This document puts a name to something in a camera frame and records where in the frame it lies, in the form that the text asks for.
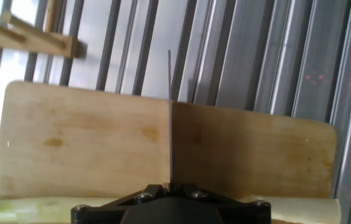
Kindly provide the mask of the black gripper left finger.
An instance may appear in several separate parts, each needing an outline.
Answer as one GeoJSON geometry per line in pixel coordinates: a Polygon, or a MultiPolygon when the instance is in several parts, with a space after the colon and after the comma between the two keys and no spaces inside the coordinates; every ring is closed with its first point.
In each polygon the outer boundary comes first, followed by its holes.
{"type": "Polygon", "coordinates": [[[72,224],[121,223],[130,208],[165,197],[168,186],[149,184],[145,189],[98,207],[76,205],[72,208],[72,224]]]}

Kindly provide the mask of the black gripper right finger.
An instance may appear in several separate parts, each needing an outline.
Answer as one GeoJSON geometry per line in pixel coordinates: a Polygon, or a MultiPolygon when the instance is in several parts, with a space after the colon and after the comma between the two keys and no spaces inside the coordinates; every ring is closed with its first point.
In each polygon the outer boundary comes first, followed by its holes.
{"type": "Polygon", "coordinates": [[[204,205],[211,205],[218,212],[222,223],[271,223],[271,204],[258,200],[239,202],[201,189],[195,184],[172,184],[172,193],[204,205]]]}

